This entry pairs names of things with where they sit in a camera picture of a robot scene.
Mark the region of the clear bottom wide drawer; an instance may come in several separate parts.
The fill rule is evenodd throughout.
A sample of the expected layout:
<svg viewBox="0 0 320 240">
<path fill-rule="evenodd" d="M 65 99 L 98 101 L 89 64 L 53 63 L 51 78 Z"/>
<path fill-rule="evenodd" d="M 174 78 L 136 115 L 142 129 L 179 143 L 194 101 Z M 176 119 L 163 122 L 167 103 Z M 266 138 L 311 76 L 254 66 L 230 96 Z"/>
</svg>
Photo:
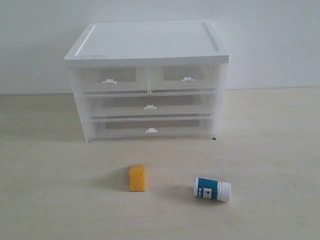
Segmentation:
<svg viewBox="0 0 320 240">
<path fill-rule="evenodd" d="M 211 118 L 151 118 L 93 122 L 97 138 L 214 135 Z"/>
</svg>

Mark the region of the clear middle wide drawer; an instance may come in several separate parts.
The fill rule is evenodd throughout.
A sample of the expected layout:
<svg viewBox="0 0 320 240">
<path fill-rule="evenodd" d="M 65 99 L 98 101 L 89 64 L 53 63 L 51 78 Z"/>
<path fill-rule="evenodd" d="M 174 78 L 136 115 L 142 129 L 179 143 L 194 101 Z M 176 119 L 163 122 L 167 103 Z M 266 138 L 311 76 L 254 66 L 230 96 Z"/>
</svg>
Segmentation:
<svg viewBox="0 0 320 240">
<path fill-rule="evenodd" d="M 149 95 L 119 97 L 88 97 L 87 104 L 92 117 L 156 115 L 156 114 L 207 114 L 212 113 L 215 96 Z"/>
</svg>

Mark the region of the white plastic drawer cabinet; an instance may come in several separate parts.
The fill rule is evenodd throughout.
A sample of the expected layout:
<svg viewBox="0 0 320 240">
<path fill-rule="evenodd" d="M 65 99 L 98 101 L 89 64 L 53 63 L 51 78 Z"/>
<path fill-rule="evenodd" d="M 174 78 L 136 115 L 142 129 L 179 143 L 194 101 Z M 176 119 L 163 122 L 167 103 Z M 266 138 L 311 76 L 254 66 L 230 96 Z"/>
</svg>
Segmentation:
<svg viewBox="0 0 320 240">
<path fill-rule="evenodd" d="M 209 20 L 91 23 L 81 33 L 64 57 L 83 134 L 87 142 L 119 138 L 175 138 L 219 136 L 230 53 Z M 166 66 L 217 66 L 215 87 L 191 90 L 151 90 L 151 69 Z M 148 90 L 88 92 L 80 85 L 84 69 L 145 68 L 148 70 Z M 214 95 L 211 113 L 144 114 L 90 116 L 89 97 Z M 168 118 L 211 118 L 213 136 L 135 136 L 95 137 L 93 122 L 113 122 Z"/>
</svg>

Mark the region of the white bottle blue label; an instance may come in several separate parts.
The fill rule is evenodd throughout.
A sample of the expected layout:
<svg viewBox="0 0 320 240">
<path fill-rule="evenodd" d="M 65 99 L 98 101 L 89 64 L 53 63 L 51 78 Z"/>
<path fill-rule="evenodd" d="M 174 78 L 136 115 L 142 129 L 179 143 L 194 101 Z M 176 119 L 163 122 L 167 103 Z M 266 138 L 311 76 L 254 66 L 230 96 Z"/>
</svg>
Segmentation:
<svg viewBox="0 0 320 240">
<path fill-rule="evenodd" d="M 195 197 L 219 202 L 229 202 L 231 191 L 231 183 L 229 182 L 198 177 L 195 179 L 193 187 Z"/>
</svg>

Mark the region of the clear wide drawer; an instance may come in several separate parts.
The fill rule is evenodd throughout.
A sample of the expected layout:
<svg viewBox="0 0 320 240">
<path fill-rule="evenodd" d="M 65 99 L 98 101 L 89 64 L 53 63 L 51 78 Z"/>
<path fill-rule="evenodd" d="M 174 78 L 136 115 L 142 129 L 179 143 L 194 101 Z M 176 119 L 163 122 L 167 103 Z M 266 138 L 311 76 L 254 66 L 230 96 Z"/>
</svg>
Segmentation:
<svg viewBox="0 0 320 240">
<path fill-rule="evenodd" d="M 212 113 L 215 96 L 149 95 L 119 97 L 88 97 L 87 104 L 92 117 L 156 115 L 156 114 L 207 114 Z"/>
<path fill-rule="evenodd" d="M 151 118 L 93 122 L 97 138 L 214 135 L 211 118 Z"/>
</svg>

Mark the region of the yellow cheese block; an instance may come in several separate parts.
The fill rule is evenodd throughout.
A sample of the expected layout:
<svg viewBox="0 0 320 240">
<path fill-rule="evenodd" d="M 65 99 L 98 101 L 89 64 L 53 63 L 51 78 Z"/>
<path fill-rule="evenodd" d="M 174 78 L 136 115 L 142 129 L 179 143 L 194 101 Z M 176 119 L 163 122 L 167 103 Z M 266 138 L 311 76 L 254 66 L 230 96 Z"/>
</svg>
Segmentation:
<svg viewBox="0 0 320 240">
<path fill-rule="evenodd" d="M 128 170 L 129 189 L 131 192 L 146 191 L 146 166 L 132 165 Z"/>
</svg>

